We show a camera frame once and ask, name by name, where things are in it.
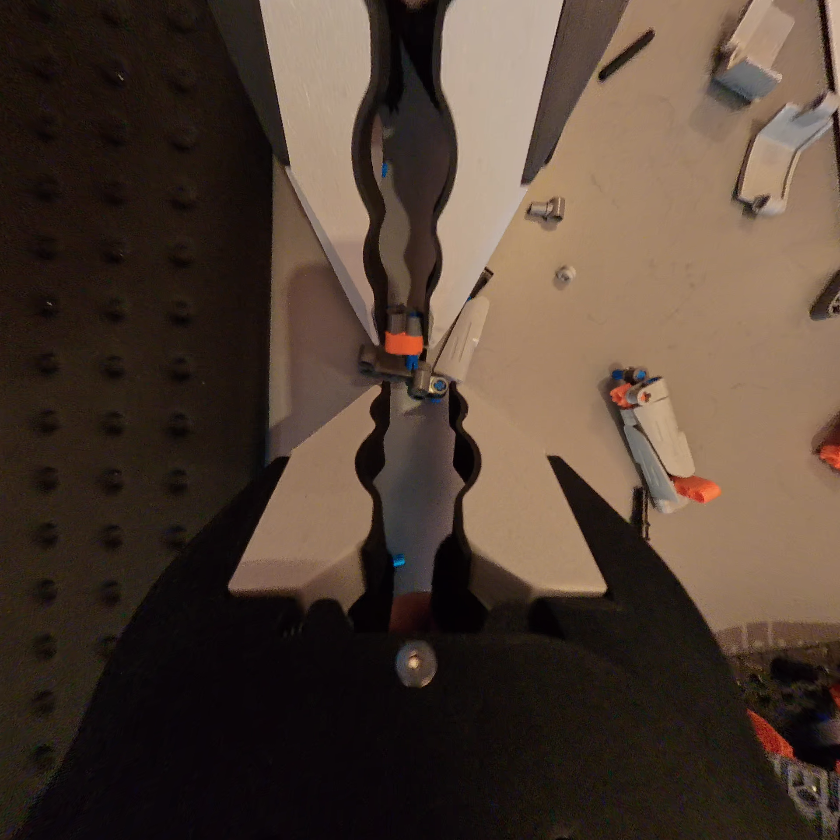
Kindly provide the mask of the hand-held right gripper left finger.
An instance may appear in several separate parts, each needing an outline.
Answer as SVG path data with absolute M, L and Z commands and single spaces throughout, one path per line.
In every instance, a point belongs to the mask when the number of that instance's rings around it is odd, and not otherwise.
M 228 583 L 232 595 L 286 597 L 303 611 L 331 600 L 348 612 L 359 601 L 374 499 L 356 456 L 384 396 L 380 385 L 367 389 L 291 451 Z

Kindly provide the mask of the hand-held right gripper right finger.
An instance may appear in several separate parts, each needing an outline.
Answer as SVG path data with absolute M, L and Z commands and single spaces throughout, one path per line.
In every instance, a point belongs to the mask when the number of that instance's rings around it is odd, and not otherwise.
M 449 420 L 463 481 L 453 536 L 466 591 L 483 607 L 604 595 L 605 580 L 544 449 L 468 385 L 451 391 Z

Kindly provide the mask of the small dark grey beam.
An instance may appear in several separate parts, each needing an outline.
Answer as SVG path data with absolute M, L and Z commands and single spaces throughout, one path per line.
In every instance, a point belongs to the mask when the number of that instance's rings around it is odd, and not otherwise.
M 840 275 L 836 271 L 826 286 L 814 300 L 809 311 L 809 318 L 813 321 L 825 321 L 839 317 L 839 287 Z

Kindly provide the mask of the grey panel assembly orange ends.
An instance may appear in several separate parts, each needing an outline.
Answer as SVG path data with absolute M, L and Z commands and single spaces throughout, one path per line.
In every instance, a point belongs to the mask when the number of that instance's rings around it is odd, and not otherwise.
M 718 499 L 719 485 L 697 474 L 666 379 L 642 367 L 626 367 L 613 370 L 611 382 L 609 396 L 626 446 L 654 508 L 670 514 L 690 502 L 705 505 Z

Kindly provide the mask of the grey blue angled panel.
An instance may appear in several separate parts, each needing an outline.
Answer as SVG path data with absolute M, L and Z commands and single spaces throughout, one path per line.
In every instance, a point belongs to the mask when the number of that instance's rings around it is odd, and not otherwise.
M 782 80 L 774 63 L 793 26 L 775 2 L 748 2 L 717 50 L 711 84 L 743 102 L 766 98 Z

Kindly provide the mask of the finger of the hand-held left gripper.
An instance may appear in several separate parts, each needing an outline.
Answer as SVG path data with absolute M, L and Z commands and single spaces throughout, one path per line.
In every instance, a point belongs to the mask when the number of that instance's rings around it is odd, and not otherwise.
M 430 343 L 459 315 L 528 188 L 522 174 L 563 1 L 456 1 L 444 12 L 440 85 L 455 178 L 437 220 L 441 270 Z
M 290 182 L 371 341 L 384 340 L 385 204 L 373 133 L 391 73 L 385 2 L 260 3 Z

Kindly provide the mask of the short black axle rod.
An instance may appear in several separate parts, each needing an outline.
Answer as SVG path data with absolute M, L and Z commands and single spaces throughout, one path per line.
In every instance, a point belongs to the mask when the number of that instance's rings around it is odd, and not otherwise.
M 643 50 L 651 45 L 656 37 L 656 31 L 649 28 L 638 36 L 631 44 L 610 58 L 597 72 L 597 80 L 601 83 L 614 76 L 627 63 L 634 60 Z

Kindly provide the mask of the white curved panel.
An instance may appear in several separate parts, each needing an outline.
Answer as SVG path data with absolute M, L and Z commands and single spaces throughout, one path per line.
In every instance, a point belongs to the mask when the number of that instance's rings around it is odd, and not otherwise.
M 490 301 L 485 297 L 467 300 L 437 357 L 435 376 L 456 383 L 466 381 L 489 309 Z

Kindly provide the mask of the grey curved panel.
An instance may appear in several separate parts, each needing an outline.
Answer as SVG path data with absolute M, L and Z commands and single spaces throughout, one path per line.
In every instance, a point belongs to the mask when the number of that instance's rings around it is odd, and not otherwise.
M 832 91 L 804 106 L 786 103 L 751 139 L 733 194 L 751 216 L 785 211 L 795 169 L 803 153 L 832 127 L 838 104 Z

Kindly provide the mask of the dark grey crank liftarm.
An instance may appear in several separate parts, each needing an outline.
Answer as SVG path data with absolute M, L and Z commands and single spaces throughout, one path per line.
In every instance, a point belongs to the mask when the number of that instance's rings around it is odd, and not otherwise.
M 441 402 L 449 392 L 449 381 L 433 371 L 416 355 L 387 353 L 382 346 L 363 344 L 358 356 L 362 375 L 372 380 L 403 383 L 407 394 L 418 401 Z

